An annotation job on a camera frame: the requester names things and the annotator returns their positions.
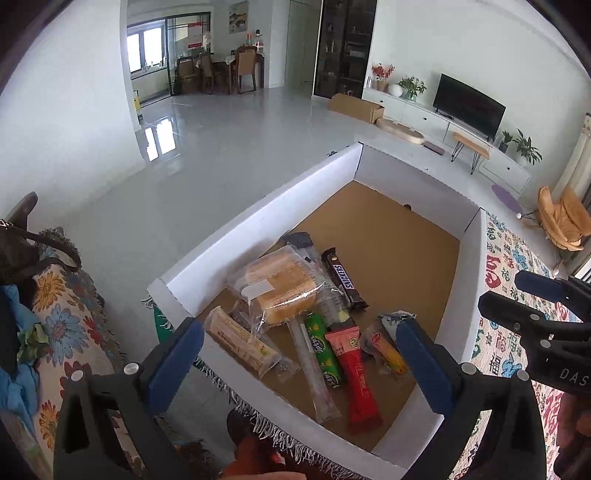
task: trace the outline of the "white cardboard box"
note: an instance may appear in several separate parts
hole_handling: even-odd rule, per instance
[[[260,257],[281,235],[350,181],[358,181],[413,211],[460,240],[452,290],[436,342],[458,362],[469,361],[478,331],[477,302],[484,292],[485,213],[430,174],[437,157],[422,156],[420,168],[360,143],[351,145],[280,187],[195,247],[156,279],[148,292],[178,326],[198,315],[224,288],[228,274]],[[368,453],[318,425],[249,374],[206,336],[200,357],[264,417],[311,449],[374,480],[403,476],[441,423],[415,387],[382,440]]]

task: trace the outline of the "potted plant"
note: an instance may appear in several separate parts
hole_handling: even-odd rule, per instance
[[[528,163],[535,165],[537,161],[542,161],[540,151],[531,146],[531,137],[528,137],[526,140],[523,132],[519,129],[517,131],[519,132],[519,138],[514,138],[512,140],[517,144],[517,153],[520,154],[517,163],[525,167]]]
[[[376,90],[380,92],[385,92],[388,90],[388,79],[392,72],[394,71],[394,65],[390,65],[387,69],[385,69],[381,63],[374,65],[371,67],[371,71],[377,77],[376,81]]]
[[[509,148],[509,144],[513,142],[513,135],[511,135],[507,131],[503,131],[503,141],[499,145],[499,150],[503,153],[506,153],[507,148]]]
[[[400,80],[398,84],[407,91],[404,94],[404,98],[406,98],[406,100],[410,100],[411,102],[416,102],[417,95],[420,95],[421,93],[424,93],[425,90],[427,90],[425,83],[415,77],[405,77],[403,80]]]

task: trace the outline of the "bag strap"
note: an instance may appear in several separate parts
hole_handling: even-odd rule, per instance
[[[67,265],[61,259],[56,257],[44,258],[43,260],[39,260],[38,263],[32,265],[30,267],[23,268],[16,277],[20,280],[24,280],[25,278],[31,278],[33,275],[38,274],[39,272],[45,270],[49,265],[57,264],[61,265],[64,268],[72,272],[77,272],[80,267],[82,266],[82,262],[80,260],[80,256],[78,253],[68,245],[60,242],[58,240],[54,240],[53,238],[49,238],[46,236],[37,235],[36,233],[27,232],[22,228],[14,226],[10,222],[0,219],[0,228],[4,228],[6,233],[10,235],[17,236],[20,238],[26,238],[29,240],[33,240],[40,244],[48,245],[50,247],[56,248],[59,251],[65,253],[68,257],[72,259],[72,261],[76,264],[74,267],[71,265]]]

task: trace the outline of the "vase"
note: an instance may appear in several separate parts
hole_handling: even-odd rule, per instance
[[[517,163],[522,167],[526,167],[528,164],[527,157],[520,155],[519,157],[517,157]]]
[[[397,83],[391,83],[388,87],[388,93],[393,97],[399,97],[404,93],[402,87]]]
[[[379,90],[380,92],[387,92],[388,91],[388,82],[385,82],[384,80],[377,80],[375,82],[375,86],[376,86],[376,89]]]
[[[416,102],[417,101],[417,96],[416,95],[412,95],[409,91],[407,91],[404,94],[404,98],[406,98],[406,100],[408,100],[409,102]]]

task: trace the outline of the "tv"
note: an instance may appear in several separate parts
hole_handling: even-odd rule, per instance
[[[489,140],[494,140],[505,114],[505,107],[496,100],[443,73],[433,106],[478,130]]]

